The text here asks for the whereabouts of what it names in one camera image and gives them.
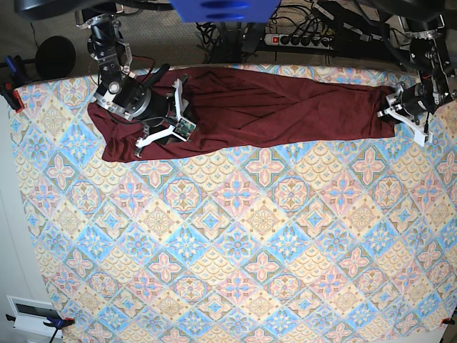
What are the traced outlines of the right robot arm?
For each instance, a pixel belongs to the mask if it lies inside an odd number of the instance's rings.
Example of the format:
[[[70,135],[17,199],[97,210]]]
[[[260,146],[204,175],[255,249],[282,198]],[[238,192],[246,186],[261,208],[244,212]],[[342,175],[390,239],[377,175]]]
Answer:
[[[186,142],[196,129],[189,119],[189,103],[182,97],[188,79],[182,75],[173,82],[166,96],[153,91],[169,70],[163,64],[157,72],[138,79],[131,70],[131,48],[120,32],[119,17],[130,7],[139,11],[171,11],[171,4],[155,1],[15,1],[14,10],[29,21],[38,21],[75,13],[77,26],[91,30],[87,49],[99,66],[101,83],[94,98],[109,116],[124,125],[140,124],[142,134],[136,140],[134,154],[140,157],[144,148],[154,142]]]

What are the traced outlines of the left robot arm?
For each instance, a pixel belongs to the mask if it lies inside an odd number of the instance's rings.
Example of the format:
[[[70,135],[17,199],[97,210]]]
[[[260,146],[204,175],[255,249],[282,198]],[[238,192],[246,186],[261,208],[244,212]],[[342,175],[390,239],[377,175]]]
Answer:
[[[420,82],[406,87],[400,83],[386,97],[386,106],[377,116],[390,116],[403,122],[414,134],[414,141],[424,146],[432,139],[428,120],[420,116],[435,114],[441,106],[456,100],[456,73],[446,46],[446,25],[443,18],[445,1],[368,1],[377,10],[378,21],[369,19],[358,1],[353,5],[362,17],[381,31],[382,42],[400,63],[418,72]],[[386,23],[397,16],[410,39],[409,57],[405,58],[390,42],[390,26]]]

